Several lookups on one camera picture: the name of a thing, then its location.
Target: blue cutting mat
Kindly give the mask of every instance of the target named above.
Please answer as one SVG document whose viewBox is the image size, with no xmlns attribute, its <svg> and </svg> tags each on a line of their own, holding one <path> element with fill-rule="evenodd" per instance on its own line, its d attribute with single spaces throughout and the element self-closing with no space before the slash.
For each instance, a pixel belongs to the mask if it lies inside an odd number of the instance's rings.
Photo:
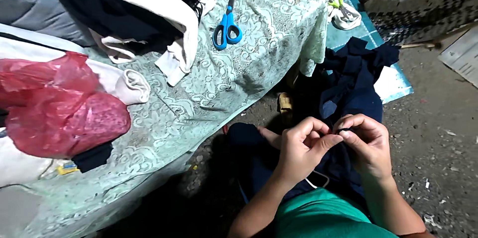
<svg viewBox="0 0 478 238">
<path fill-rule="evenodd" d="M 360 9 L 359 0 L 344 0 L 345 3 L 352 5 L 355 9 Z M 331 48 L 335 51 L 343 47 L 351 37 L 357 37 L 362 40 L 367 41 L 367 48 L 374 49 L 377 46 L 380 46 L 384 43 L 379 33 L 372 24 L 372 21 L 368 17 L 365 11 L 359 12 L 362 15 L 362 23 L 360 26 L 349 30 L 343 31 L 339 30 L 330 23 L 327 26 L 327 39 L 326 45 L 328 48 Z M 376 85 L 380 87 L 387 87 L 388 85 L 392 86 L 390 93 L 383 92 L 379 93 L 382 102 L 385 104 L 392 100 L 396 100 L 408 94 L 414 92 L 412 86 L 410 85 L 407 77 L 403 74 L 402 70 L 397 63 L 393 64 L 391 68 L 397 71 L 395 77 L 384 77 L 382 80 L 377 81 Z"/>
</svg>

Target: finger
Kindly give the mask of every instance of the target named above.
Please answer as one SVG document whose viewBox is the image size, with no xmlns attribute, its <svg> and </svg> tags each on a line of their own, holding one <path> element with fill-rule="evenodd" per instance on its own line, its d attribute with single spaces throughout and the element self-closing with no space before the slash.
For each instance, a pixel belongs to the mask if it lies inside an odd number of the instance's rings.
<svg viewBox="0 0 478 238">
<path fill-rule="evenodd" d="M 360 139 L 355 133 L 351 131 L 341 131 L 338 134 L 342 136 L 342 138 L 344 139 L 344 143 L 354 149 L 358 155 L 361 155 L 367 160 L 370 160 L 372 158 L 372 148 L 364 141 L 362 141 L 362 139 Z"/>
<path fill-rule="evenodd" d="M 319 164 L 322 157 L 336 144 L 342 142 L 344 139 L 340 135 L 329 134 L 315 141 L 314 146 L 308 151 L 308 153 L 314 154 Z"/>
<path fill-rule="evenodd" d="M 359 127 L 364 130 L 376 130 L 379 127 L 383 127 L 383 125 L 378 123 L 375 119 L 360 113 L 355 115 L 346 115 L 339 119 L 334 125 L 333 132 L 337 132 L 338 129 L 351 127 Z"/>
<path fill-rule="evenodd" d="M 310 134 L 307 135 L 307 137 L 303 141 L 303 144 L 311 148 L 312 142 L 318 138 L 320 138 L 320 134 L 316 131 L 311 131 Z"/>
<path fill-rule="evenodd" d="M 273 148 L 276 148 L 276 149 L 281 149 L 281 142 L 282 142 L 282 136 L 272 132 L 272 131 L 269 131 L 268 129 L 262 127 L 262 126 L 258 126 L 257 127 L 260 135 L 262 135 L 262 137 L 266 138 L 266 140 L 269 142 L 269 144 L 273 147 Z"/>
<path fill-rule="evenodd" d="M 309 116 L 293 127 L 289 133 L 292 135 L 300 135 L 305 139 L 305 137 L 309 135 L 311 131 L 329 134 L 330 128 L 319 119 Z"/>
</svg>

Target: blue scissor handle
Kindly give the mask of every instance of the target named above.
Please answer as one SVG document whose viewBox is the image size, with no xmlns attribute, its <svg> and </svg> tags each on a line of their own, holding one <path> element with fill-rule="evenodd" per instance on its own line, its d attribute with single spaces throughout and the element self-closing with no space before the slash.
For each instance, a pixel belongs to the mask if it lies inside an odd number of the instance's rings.
<svg viewBox="0 0 478 238">
<path fill-rule="evenodd" d="M 232 15 L 232 13 L 227 14 L 227 16 L 228 25 L 226 27 L 226 42 L 230 45 L 235 45 L 239 43 L 239 41 L 242 39 L 242 31 L 239 27 L 237 27 L 236 24 L 234 24 L 234 16 Z M 231 32 L 234 32 L 236 34 L 235 38 L 231 38 Z"/>
<path fill-rule="evenodd" d="M 216 27 L 216 29 L 214 30 L 214 34 L 212 36 L 212 44 L 214 45 L 214 47 L 221 51 L 223 50 L 228 44 L 227 44 L 227 37 L 226 37 L 226 32 L 227 30 L 225 30 L 224 28 L 227 28 L 228 27 L 228 17 L 226 16 L 226 14 L 224 14 L 222 16 L 222 20 L 221 22 L 219 23 L 219 25 Z"/>
<path fill-rule="evenodd" d="M 228 11 L 232 11 L 232 8 L 230 6 L 228 6 Z M 236 34 L 236 37 L 231 37 L 232 32 Z M 224 14 L 222 16 L 221 22 L 214 30 L 214 34 L 212 37 L 212 43 L 214 47 L 217 50 L 221 51 L 226 48 L 227 44 L 237 44 L 241 39 L 242 31 L 236 24 L 234 24 L 234 15 L 232 14 L 232 12 Z"/>
</svg>

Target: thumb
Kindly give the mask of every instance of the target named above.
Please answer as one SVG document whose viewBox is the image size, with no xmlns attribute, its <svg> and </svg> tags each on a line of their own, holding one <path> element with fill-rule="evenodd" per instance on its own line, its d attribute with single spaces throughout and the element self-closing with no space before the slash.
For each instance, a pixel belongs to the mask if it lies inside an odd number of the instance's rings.
<svg viewBox="0 0 478 238">
<path fill-rule="evenodd" d="M 331 149 L 336 144 L 342 142 L 343 140 L 344 140 L 343 137 L 340 135 L 335 135 L 335 134 L 326 135 L 322 138 L 318 138 L 315 144 L 309 150 L 309 152 L 313 152 L 318 157 L 320 157 L 318 159 L 320 161 L 329 149 Z"/>
<path fill-rule="evenodd" d="M 262 137 L 266 138 L 266 140 L 273 148 L 281 149 L 282 136 L 272 131 L 269 131 L 262 126 L 258 126 L 257 130 L 259 131 L 260 135 L 262 135 Z"/>
<path fill-rule="evenodd" d="M 370 146 L 362 141 L 354 132 L 341 131 L 338 134 L 343 137 L 344 143 L 354 149 L 359 155 L 370 159 L 372 153 Z"/>
</svg>

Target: wrist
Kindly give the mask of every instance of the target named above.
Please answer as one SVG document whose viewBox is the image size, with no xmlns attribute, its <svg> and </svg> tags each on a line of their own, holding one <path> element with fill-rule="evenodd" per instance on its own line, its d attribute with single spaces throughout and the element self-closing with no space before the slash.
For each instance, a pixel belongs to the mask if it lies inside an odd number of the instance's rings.
<svg viewBox="0 0 478 238">
<path fill-rule="evenodd" d="M 293 183 L 287 179 L 284 179 L 276 170 L 272 173 L 271 178 L 267 181 L 275 192 L 282 194 L 283 196 L 289 192 L 297 183 Z"/>
<path fill-rule="evenodd" d="M 397 183 L 391 174 L 382 178 L 362 177 L 362 184 L 364 187 L 373 187 L 382 192 L 398 191 Z"/>
</svg>

